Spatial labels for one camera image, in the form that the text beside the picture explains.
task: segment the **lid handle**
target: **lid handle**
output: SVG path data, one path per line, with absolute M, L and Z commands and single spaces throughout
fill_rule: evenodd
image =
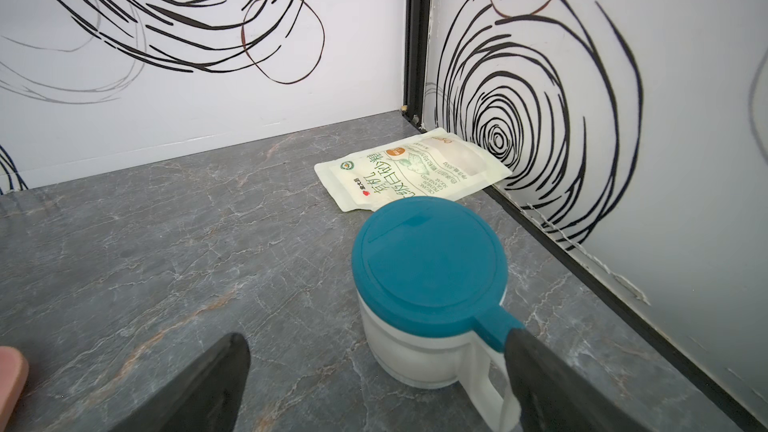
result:
M 514 328 L 525 329 L 523 323 L 505 311 L 501 305 L 496 305 L 475 315 L 474 319 L 472 330 L 497 352 L 504 352 L 504 342 L 507 341 L 509 331 Z

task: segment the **gray marble countertop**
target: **gray marble countertop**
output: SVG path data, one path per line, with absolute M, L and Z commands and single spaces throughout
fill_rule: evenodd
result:
M 366 345 L 350 270 L 370 212 L 312 166 L 415 134 L 388 112 L 0 197 L 0 344 L 30 362 L 9 432 L 107 430 L 225 332 L 252 364 L 236 430 L 487 430 L 460 386 Z M 505 307 L 652 430 L 737 430 L 484 192 Z

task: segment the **white wall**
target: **white wall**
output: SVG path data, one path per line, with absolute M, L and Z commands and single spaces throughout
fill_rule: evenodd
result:
M 226 73 L 178 62 L 171 65 L 194 72 L 160 68 L 169 63 L 153 47 L 197 63 L 220 60 L 227 52 L 203 50 L 156 30 L 209 48 L 229 47 L 234 54 L 242 50 L 240 27 L 201 30 L 160 15 L 173 23 L 168 25 L 152 17 L 149 7 L 147 12 L 126 0 L 112 1 L 138 23 L 116 18 L 106 0 L 0 0 L 0 145 L 29 187 L 355 119 L 402 104 L 406 0 L 305 0 L 303 7 L 300 0 L 291 7 L 286 6 L 290 0 L 270 1 L 248 23 L 246 41 L 266 32 L 287 10 L 286 19 L 250 49 L 257 62 L 278 51 L 259 63 L 264 72 L 242 53 L 209 67 L 248 66 Z M 169 6 L 168 0 L 136 1 L 212 25 L 242 23 L 243 5 L 251 4 L 253 15 L 264 2 L 226 0 L 193 8 Z M 73 20 L 75 14 L 105 36 L 89 40 Z M 323 29 L 324 48 L 316 62 Z M 110 46 L 116 43 L 146 53 L 149 63 Z M 290 82 L 311 70 L 292 85 L 265 75 Z M 8 190 L 1 176 L 0 190 Z
M 425 119 L 768 424 L 765 0 L 465 2 L 433 0 Z

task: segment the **white plastic container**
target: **white plastic container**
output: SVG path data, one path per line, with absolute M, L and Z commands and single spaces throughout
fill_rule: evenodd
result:
M 501 351 L 523 324 L 500 305 L 504 247 L 473 211 L 443 198 L 404 198 L 362 226 L 352 249 L 362 324 L 379 364 L 395 379 L 435 389 L 458 381 L 496 432 L 509 432 L 520 403 L 488 378 L 508 378 Z
M 518 424 L 520 403 L 509 383 L 502 398 L 488 378 L 491 362 L 507 377 L 504 357 L 474 331 L 446 338 L 407 334 L 381 320 L 357 297 L 368 345 L 389 375 L 421 389 L 443 388 L 458 380 L 491 430 L 509 432 Z

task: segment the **black metal frame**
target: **black metal frame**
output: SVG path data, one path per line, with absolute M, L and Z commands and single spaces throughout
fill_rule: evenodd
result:
M 406 2 L 406 74 L 405 105 L 403 115 L 421 132 L 424 103 L 424 83 L 426 79 L 426 61 L 428 44 L 430 0 L 407 0 Z M 537 227 L 523 211 L 493 187 L 485 192 L 498 202 L 507 214 L 517 221 L 538 240 L 557 260 L 568 268 L 582 283 L 591 289 L 600 300 L 606 303 L 624 322 L 635 330 L 648 344 L 668 360 L 705 396 L 715 403 L 736 425 L 746 432 L 768 430 L 743 405 L 736 401 L 725 389 L 710 378 L 704 370 L 688 359 L 680 350 L 669 342 L 659 331 L 651 327 L 635 311 L 627 306 L 616 294 L 611 292 L 588 270 L 567 254 L 552 238 Z
M 422 124 L 424 80 L 427 68 L 429 1 L 406 1 L 406 81 L 402 113 L 416 127 Z

